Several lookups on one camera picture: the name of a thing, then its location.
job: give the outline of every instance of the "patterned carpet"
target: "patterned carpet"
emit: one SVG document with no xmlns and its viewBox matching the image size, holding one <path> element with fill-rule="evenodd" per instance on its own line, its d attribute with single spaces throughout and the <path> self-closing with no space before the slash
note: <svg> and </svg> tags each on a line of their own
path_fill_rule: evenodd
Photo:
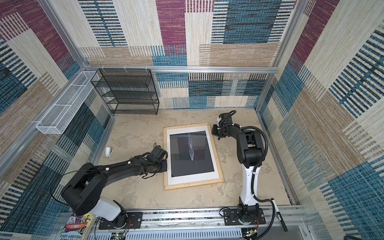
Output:
<svg viewBox="0 0 384 240">
<path fill-rule="evenodd" d="M 79 65 L 37 0 L 0 0 L 0 155 L 47 106 Z M 52 180 L 89 162 L 109 114 L 96 92 L 62 135 L 38 136 L 0 180 L 0 239 L 47 239 L 67 206 Z M 53 186 L 55 196 L 68 182 Z"/>
<path fill-rule="evenodd" d="M 52 0 L 91 65 L 271 66 L 296 0 Z M 156 73 L 160 108 L 255 107 L 250 74 Z"/>
<path fill-rule="evenodd" d="M 384 2 L 310 0 L 260 114 L 318 239 L 383 239 Z"/>
</svg>

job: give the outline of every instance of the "wooden frame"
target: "wooden frame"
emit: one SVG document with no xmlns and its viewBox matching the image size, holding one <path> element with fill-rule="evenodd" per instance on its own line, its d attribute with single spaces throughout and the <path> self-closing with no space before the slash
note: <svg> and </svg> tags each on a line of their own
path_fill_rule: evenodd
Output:
<svg viewBox="0 0 384 240">
<path fill-rule="evenodd" d="M 189 182 L 189 183 L 183 183 L 183 184 L 168 185 L 168 173 L 164 172 L 164 189 L 165 190 L 179 189 L 179 188 L 183 188 L 183 187 L 193 187 L 193 186 L 200 186 L 200 185 L 224 182 L 223 173 L 222 173 L 221 167 L 220 167 L 220 161 L 219 161 L 218 156 L 217 156 L 214 138 L 213 138 L 212 133 L 211 133 L 211 126 L 209 125 L 208 122 L 198 123 L 198 124 L 190 124 L 190 125 L 182 125 L 182 126 L 174 126 L 174 127 L 165 127 L 164 128 L 164 148 L 169 153 L 169 157 L 170 157 L 170 149 L 167 149 L 167 146 L 168 146 L 167 145 L 167 130 L 187 128 L 187 127 L 201 127 L 201 126 L 207 126 L 208 127 L 209 139 L 210 139 L 211 144 L 212 144 L 213 154 L 215 156 L 215 161 L 216 161 L 217 172 L 218 172 L 219 178 L 204 180 L 204 181 L 198 181 L 198 182 Z"/>
</svg>

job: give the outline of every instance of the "marker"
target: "marker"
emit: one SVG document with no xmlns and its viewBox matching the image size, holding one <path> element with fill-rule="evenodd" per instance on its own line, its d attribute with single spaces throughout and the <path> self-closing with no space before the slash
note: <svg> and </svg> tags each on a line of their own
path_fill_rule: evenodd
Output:
<svg viewBox="0 0 384 240">
<path fill-rule="evenodd" d="M 285 225 L 285 222 L 284 222 L 284 220 L 283 220 L 283 217 L 281 216 L 281 213 L 280 213 L 280 211 L 279 211 L 279 208 L 277 207 L 277 204 L 276 204 L 275 200 L 274 200 L 274 199 L 271 199 L 271 200 L 272 200 L 273 204 L 275 205 L 276 212 L 277 212 L 277 217 L 279 218 L 279 220 L 280 220 L 280 222 L 281 222 L 281 225 L 282 225 L 283 228 L 284 228 L 284 231 L 288 232 L 288 228 L 287 228 L 287 226 Z"/>
</svg>

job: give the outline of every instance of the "white mesh basket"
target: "white mesh basket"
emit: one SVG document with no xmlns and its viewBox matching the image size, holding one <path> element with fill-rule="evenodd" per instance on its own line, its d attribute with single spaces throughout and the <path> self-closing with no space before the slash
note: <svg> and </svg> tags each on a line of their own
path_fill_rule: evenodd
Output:
<svg viewBox="0 0 384 240">
<path fill-rule="evenodd" d="M 36 128 L 43 134 L 63 134 L 88 94 L 91 92 L 93 81 L 99 80 L 95 71 L 83 71 L 64 94 L 44 115 Z"/>
</svg>

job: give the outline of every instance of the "comic book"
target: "comic book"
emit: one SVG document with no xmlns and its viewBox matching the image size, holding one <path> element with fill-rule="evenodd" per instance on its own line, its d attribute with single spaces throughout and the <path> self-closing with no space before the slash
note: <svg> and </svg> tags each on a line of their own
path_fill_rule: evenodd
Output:
<svg viewBox="0 0 384 240">
<path fill-rule="evenodd" d="M 76 216 L 72 214 L 67 224 L 60 231 L 58 240 L 80 240 L 88 237 L 96 217 L 92 214 Z"/>
</svg>

